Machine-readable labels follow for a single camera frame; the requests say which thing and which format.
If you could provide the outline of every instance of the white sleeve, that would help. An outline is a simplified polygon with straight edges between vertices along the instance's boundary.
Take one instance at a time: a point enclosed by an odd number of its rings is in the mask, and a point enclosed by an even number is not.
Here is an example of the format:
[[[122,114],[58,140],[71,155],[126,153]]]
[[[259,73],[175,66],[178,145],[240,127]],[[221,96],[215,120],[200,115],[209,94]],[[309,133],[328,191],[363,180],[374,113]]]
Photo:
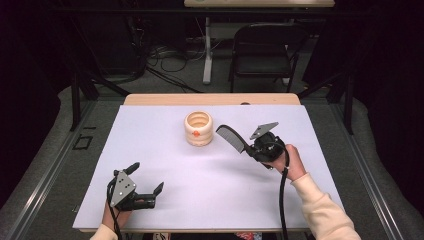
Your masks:
[[[118,235],[112,229],[101,224],[90,240],[118,240]]]
[[[352,220],[323,193],[309,173],[291,183],[302,199],[302,212],[317,240],[361,239]]]

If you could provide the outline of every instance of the hand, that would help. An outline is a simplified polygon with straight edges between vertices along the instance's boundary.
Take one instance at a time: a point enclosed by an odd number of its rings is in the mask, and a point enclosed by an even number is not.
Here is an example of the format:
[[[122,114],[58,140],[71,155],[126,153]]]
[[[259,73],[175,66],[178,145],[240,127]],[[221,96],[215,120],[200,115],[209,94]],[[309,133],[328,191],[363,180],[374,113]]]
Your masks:
[[[305,175],[306,170],[303,166],[302,160],[300,159],[299,151],[297,151],[297,148],[291,144],[287,144],[286,150],[290,157],[287,178],[291,181],[295,181],[296,179]],[[273,168],[277,169],[278,172],[282,173],[286,164],[286,154],[283,153],[277,159],[275,159],[275,161],[265,164],[272,166]]]
[[[120,212],[114,207],[112,209],[115,214],[115,217],[117,218],[119,228],[123,228],[127,223],[128,219],[130,218],[132,211]],[[112,231],[115,231],[112,214],[110,213],[109,205],[107,204],[107,202],[105,203],[105,209],[103,211],[102,224],[110,228]]]

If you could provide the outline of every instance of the chair back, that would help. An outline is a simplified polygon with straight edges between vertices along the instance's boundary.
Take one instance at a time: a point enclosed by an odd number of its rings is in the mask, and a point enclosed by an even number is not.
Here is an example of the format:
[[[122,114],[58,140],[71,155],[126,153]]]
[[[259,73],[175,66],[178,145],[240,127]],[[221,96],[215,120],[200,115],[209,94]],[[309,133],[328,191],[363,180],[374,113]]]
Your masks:
[[[247,46],[254,45],[296,45],[297,52],[306,40],[309,33],[296,23],[253,23],[240,28],[234,36],[233,53],[243,52]]]

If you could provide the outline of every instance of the black cable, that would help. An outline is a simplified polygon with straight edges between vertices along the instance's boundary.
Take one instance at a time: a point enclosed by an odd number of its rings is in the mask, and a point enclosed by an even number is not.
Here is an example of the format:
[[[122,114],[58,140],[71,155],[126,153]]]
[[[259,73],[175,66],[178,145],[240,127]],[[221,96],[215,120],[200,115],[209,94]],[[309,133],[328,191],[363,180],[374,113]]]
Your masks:
[[[113,207],[110,206],[110,202],[112,201],[112,193],[115,190],[115,183],[116,183],[116,178],[110,181],[109,184],[107,185],[106,199],[107,199],[107,204],[109,207],[110,214],[112,215],[113,227],[114,227],[115,233],[118,236],[118,240],[122,240],[121,229],[119,228],[119,224],[118,224],[118,217],[115,216]]]
[[[188,60],[190,60],[190,61],[192,61],[192,60],[199,60],[200,58],[197,58],[197,55],[199,55],[199,53],[202,53],[202,56],[205,54],[204,44],[203,45],[199,44],[199,46],[197,47],[197,50],[196,51],[190,51],[190,52],[195,52],[195,54],[193,54],[193,56],[188,56],[188,54],[187,54]]]
[[[155,67],[159,63],[159,51],[158,51],[157,48],[153,48],[153,50],[155,51],[155,54],[153,55],[155,57],[152,57],[151,54],[150,54],[149,58],[147,59],[147,64],[152,66],[152,67]],[[152,63],[149,62],[149,59],[156,59],[156,62],[154,64],[152,64]]]
[[[165,82],[170,83],[172,85],[175,85],[177,87],[180,87],[184,92],[185,92],[185,89],[187,89],[187,90],[190,90],[190,91],[195,92],[195,93],[203,93],[203,92],[201,92],[201,91],[199,91],[197,89],[194,89],[194,88],[188,86],[184,82],[184,80],[179,79],[179,78],[177,78],[175,76],[172,76],[172,75],[169,75],[169,74],[166,74],[166,73],[161,73],[161,72],[159,72],[159,71],[157,71],[157,70],[155,70],[153,68],[150,68],[150,67],[146,68],[146,70],[148,72],[150,72],[151,74],[155,75],[156,77],[164,80]]]
[[[281,226],[283,229],[283,236],[285,240],[288,240],[289,236],[288,236],[287,226],[286,226],[286,217],[284,215],[284,186],[286,184],[287,173],[289,171],[290,157],[286,148],[284,148],[284,153],[286,154],[286,166],[284,167],[284,170],[282,172],[282,177],[281,177],[279,203],[280,203],[280,219],[281,219]]]
[[[165,60],[165,59],[168,59],[168,58],[174,58],[174,57],[176,57],[176,56],[182,56],[184,59],[184,64],[183,64],[183,66],[181,67],[181,68],[179,68],[179,69],[177,69],[177,70],[167,70],[167,69],[165,69],[164,67],[163,67],[163,60]],[[160,67],[161,67],[161,69],[162,70],[164,70],[165,72],[179,72],[179,71],[182,71],[186,66],[187,66],[187,62],[188,62],[188,60],[189,60],[189,58],[185,55],[185,54],[181,54],[181,55],[175,55],[175,56],[169,56],[169,57],[163,57],[162,58],[162,61],[160,62]]]
[[[133,81],[137,80],[138,78],[140,78],[142,75],[143,75],[142,72],[135,72],[131,76],[126,77],[124,79],[120,79],[120,80],[108,80],[108,81],[111,82],[111,83],[113,83],[113,84],[115,84],[115,85],[120,85],[120,84],[124,84],[124,83],[133,82]],[[102,84],[102,83],[96,82],[95,79],[92,79],[92,82],[94,84],[100,84],[100,85]]]

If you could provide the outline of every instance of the ring-shaped object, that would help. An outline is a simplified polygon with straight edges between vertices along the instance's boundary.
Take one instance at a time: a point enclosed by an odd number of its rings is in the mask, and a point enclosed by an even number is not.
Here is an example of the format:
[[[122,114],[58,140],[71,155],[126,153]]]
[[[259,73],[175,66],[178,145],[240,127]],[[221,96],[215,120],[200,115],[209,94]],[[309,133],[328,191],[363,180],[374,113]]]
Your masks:
[[[194,146],[205,146],[213,139],[213,120],[207,112],[195,111],[184,119],[187,142]]]

